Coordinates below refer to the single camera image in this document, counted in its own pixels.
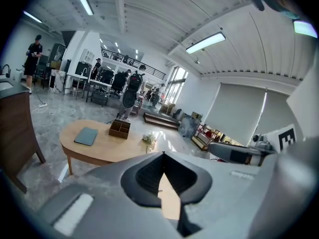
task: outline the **oval wooden table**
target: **oval wooden table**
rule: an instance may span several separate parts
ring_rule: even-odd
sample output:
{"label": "oval wooden table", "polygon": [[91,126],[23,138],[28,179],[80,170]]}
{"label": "oval wooden table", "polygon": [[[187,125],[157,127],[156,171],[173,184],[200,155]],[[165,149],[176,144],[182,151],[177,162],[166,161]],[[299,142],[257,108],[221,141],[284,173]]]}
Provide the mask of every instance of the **oval wooden table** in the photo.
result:
{"label": "oval wooden table", "polygon": [[[122,139],[109,135],[110,126],[94,120],[80,119],[62,130],[60,142],[67,155],[70,174],[73,174],[71,157],[94,165],[106,165],[146,154],[147,145],[142,140],[142,133],[130,130],[128,139]],[[98,130],[92,146],[74,142],[84,127]]]}

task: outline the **brown compartment box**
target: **brown compartment box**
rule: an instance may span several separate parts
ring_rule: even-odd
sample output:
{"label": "brown compartment box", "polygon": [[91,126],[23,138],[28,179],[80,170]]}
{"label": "brown compartment box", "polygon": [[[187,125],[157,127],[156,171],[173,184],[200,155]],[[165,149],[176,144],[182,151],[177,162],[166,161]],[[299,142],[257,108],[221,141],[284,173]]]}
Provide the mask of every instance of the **brown compartment box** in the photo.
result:
{"label": "brown compartment box", "polygon": [[129,137],[130,126],[130,123],[116,119],[110,127],[109,135],[127,139]]}

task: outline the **black backpack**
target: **black backpack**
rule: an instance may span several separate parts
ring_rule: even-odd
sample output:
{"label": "black backpack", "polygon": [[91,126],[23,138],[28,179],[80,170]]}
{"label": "black backpack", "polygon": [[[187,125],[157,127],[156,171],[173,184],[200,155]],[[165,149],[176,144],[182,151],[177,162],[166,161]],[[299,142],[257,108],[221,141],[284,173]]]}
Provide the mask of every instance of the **black backpack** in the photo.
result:
{"label": "black backpack", "polygon": [[137,92],[140,89],[141,84],[143,83],[143,75],[145,74],[138,74],[137,71],[130,77],[130,81],[128,84],[128,90]]}

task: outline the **sink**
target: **sink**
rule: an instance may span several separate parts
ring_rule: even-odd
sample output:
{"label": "sink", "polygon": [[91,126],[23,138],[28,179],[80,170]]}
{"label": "sink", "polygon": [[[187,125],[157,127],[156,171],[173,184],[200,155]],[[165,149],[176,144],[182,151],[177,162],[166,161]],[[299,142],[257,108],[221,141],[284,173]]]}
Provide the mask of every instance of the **sink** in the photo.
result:
{"label": "sink", "polygon": [[0,82],[0,91],[12,88],[13,86],[9,82]]}

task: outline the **countertop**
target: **countertop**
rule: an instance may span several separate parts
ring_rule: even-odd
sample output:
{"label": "countertop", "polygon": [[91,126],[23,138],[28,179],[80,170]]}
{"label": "countertop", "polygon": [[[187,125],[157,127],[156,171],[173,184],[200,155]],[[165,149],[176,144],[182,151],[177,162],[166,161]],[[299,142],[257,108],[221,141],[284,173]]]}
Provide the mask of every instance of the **countertop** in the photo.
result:
{"label": "countertop", "polygon": [[12,85],[11,88],[1,90],[0,91],[0,99],[7,98],[13,95],[29,92],[29,89],[25,86],[21,85],[20,83],[15,82],[10,78],[0,79],[0,84],[3,82],[8,82]]}

